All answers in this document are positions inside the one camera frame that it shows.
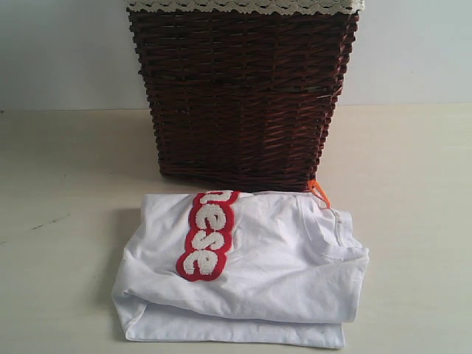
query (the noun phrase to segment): red logo patch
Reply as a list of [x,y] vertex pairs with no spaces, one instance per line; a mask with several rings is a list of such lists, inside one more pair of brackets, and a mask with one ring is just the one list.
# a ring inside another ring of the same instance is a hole
[[231,208],[239,192],[231,190],[199,193],[190,210],[190,231],[185,253],[176,264],[186,280],[215,280],[226,265],[226,253],[232,245],[235,213]]

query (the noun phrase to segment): white wall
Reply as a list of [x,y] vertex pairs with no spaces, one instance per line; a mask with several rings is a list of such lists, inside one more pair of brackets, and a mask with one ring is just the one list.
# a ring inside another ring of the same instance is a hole
[[[341,103],[472,102],[469,7],[367,0]],[[0,109],[145,108],[137,70],[121,0],[0,1]]]

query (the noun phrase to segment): brown wicker basket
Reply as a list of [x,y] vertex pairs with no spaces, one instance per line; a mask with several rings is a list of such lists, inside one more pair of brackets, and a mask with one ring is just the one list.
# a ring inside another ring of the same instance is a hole
[[128,10],[164,176],[307,189],[358,15]]

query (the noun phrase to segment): woven basket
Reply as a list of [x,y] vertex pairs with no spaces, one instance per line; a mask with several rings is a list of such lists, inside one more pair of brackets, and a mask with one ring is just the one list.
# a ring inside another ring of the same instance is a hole
[[164,176],[307,189],[358,14],[129,10]]

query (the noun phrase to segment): red border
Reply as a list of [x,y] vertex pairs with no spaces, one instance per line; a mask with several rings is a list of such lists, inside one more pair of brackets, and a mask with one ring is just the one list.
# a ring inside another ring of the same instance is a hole
[[[184,260],[189,256],[189,254],[197,251],[192,247],[192,240],[195,234],[200,231],[196,224],[196,215],[197,212],[201,209],[203,205],[200,203],[200,200],[208,194],[218,194],[221,191],[214,191],[214,192],[207,192],[207,193],[199,193],[193,199],[193,208],[190,210],[189,215],[189,223],[190,223],[190,230],[185,239],[185,253],[179,257],[176,263],[176,270],[181,275],[181,277],[185,278],[190,282],[195,282],[197,280],[205,280],[207,282],[215,280],[218,278],[221,273],[223,272],[224,266],[226,265],[226,253],[230,250],[232,246],[232,230],[235,225],[235,212],[231,208],[231,205],[236,202],[237,198],[239,197],[239,192],[231,192],[231,196],[227,201],[208,201],[206,204],[218,204],[218,206],[224,211],[226,215],[226,225],[221,230],[218,230],[223,235],[224,238],[224,245],[217,250],[212,250],[208,247],[205,249],[211,252],[216,253],[218,256],[218,261],[215,266],[215,270],[209,275],[203,275],[200,273],[200,269],[198,268],[198,264],[195,264],[195,273],[194,274],[187,274],[184,270]],[[214,230],[210,227],[205,229],[206,234],[208,235]]]

